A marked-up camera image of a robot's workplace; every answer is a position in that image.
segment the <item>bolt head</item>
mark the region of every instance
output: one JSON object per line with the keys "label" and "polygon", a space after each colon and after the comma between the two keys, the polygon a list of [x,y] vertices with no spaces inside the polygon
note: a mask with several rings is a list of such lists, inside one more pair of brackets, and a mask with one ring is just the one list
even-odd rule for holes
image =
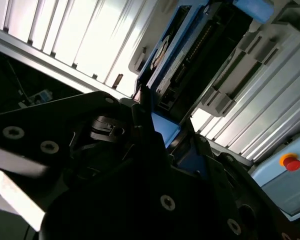
{"label": "bolt head", "polygon": [[160,198],[162,207],[168,211],[173,211],[176,208],[175,201],[168,195],[162,195]]}
{"label": "bolt head", "polygon": [[110,97],[106,97],[105,100],[110,103],[113,104],[115,101],[113,99],[111,99]]}
{"label": "bolt head", "polygon": [[205,143],[207,140],[203,137],[203,136],[200,136],[200,140]]}
{"label": "bolt head", "polygon": [[41,143],[40,149],[45,154],[55,154],[59,151],[59,145],[54,141],[44,141]]}
{"label": "bolt head", "polygon": [[3,136],[7,139],[18,140],[24,137],[25,131],[18,126],[7,126],[2,131]]}

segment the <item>blue plastic cover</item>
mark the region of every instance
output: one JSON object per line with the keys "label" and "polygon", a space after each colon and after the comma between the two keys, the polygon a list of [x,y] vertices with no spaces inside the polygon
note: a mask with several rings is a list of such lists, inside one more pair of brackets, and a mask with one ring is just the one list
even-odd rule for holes
{"label": "blue plastic cover", "polygon": [[234,0],[233,5],[262,24],[265,24],[275,11],[274,6],[264,0]]}
{"label": "blue plastic cover", "polygon": [[152,113],[152,121],[156,132],[161,133],[165,147],[167,148],[180,132],[178,124]]}

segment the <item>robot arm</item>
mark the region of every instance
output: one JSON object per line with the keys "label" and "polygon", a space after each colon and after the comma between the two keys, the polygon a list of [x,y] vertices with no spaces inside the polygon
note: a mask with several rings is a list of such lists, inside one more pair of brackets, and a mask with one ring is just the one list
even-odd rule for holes
{"label": "robot arm", "polygon": [[[141,99],[98,91],[0,114],[0,195],[39,239],[300,239],[234,157],[216,157],[189,122],[169,155]],[[184,170],[184,159],[198,169]]]}

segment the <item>screw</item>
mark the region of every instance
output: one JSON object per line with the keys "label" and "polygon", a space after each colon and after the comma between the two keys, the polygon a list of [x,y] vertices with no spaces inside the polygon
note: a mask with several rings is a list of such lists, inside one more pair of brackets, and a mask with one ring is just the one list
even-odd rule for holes
{"label": "screw", "polygon": [[205,143],[207,140],[203,137],[203,136],[200,136],[200,140]]}
{"label": "screw", "polygon": [[203,10],[203,13],[206,14],[206,15],[209,15],[209,13],[210,13],[210,5],[207,5],[205,7],[205,9]]}
{"label": "screw", "polygon": [[232,162],[232,163],[235,161],[231,156],[228,156],[228,155],[227,155],[226,158],[227,158],[230,162]]}
{"label": "screw", "polygon": [[44,141],[41,143],[40,149],[45,154],[55,154],[59,151],[59,145],[54,141]]}
{"label": "screw", "polygon": [[105,100],[110,103],[113,104],[115,101],[113,99],[111,99],[110,97],[106,97]]}
{"label": "screw", "polygon": [[285,232],[283,232],[281,235],[283,240],[291,240],[291,238]]}
{"label": "screw", "polygon": [[232,230],[232,232],[235,235],[239,236],[241,234],[241,227],[239,226],[239,224],[235,220],[229,218],[227,223],[228,223],[229,228]]}
{"label": "screw", "polygon": [[18,140],[24,137],[25,131],[18,126],[7,126],[2,131],[7,139]]}
{"label": "screw", "polygon": [[168,211],[173,211],[176,208],[175,201],[168,195],[162,195],[160,197],[161,205]]}

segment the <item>mounting hole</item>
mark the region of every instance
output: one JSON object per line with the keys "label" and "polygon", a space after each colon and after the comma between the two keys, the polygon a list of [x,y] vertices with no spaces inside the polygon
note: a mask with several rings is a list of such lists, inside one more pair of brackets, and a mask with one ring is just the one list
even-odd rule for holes
{"label": "mounting hole", "polygon": [[288,236],[288,234],[286,234],[285,232],[283,232],[282,234],[281,234],[281,236],[282,236],[282,239],[283,240],[291,240],[291,238]]}
{"label": "mounting hole", "polygon": [[18,140],[24,137],[25,131],[18,126],[7,126],[2,131],[3,136],[7,139]]}
{"label": "mounting hole", "polygon": [[242,205],[238,211],[245,227],[249,231],[254,231],[257,228],[257,220],[252,208],[248,205]]}
{"label": "mounting hole", "polygon": [[113,99],[111,99],[110,97],[106,97],[105,100],[110,103],[113,104],[115,101]]}
{"label": "mounting hole", "polygon": [[229,218],[228,221],[227,221],[227,224],[228,224],[229,228],[231,229],[231,231],[235,235],[239,236],[241,234],[241,227],[239,226],[239,224],[235,220]]}
{"label": "mounting hole", "polygon": [[41,143],[40,149],[45,154],[56,154],[59,151],[59,145],[54,141],[44,141]]}

